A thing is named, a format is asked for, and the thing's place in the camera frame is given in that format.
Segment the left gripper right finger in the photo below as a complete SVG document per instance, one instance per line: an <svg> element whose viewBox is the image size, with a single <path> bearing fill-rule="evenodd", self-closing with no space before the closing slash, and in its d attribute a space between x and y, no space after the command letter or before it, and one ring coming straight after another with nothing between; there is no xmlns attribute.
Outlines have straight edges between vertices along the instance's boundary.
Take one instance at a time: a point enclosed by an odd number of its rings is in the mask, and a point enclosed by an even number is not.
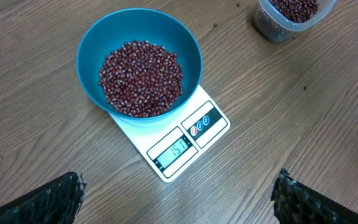
<svg viewBox="0 0 358 224"><path fill-rule="evenodd" d="M284 168L270 200L280 224L358 224L358 213L293 179Z"/></svg>

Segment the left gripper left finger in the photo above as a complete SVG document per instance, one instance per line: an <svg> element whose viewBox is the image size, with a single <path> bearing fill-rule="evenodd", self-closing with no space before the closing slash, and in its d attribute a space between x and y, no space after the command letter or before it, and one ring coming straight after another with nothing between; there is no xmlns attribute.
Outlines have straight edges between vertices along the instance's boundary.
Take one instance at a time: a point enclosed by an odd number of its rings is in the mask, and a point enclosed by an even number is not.
<svg viewBox="0 0 358 224"><path fill-rule="evenodd" d="M87 185L82 174L67 172L0 206L0 224L71 224L85 200Z"/></svg>

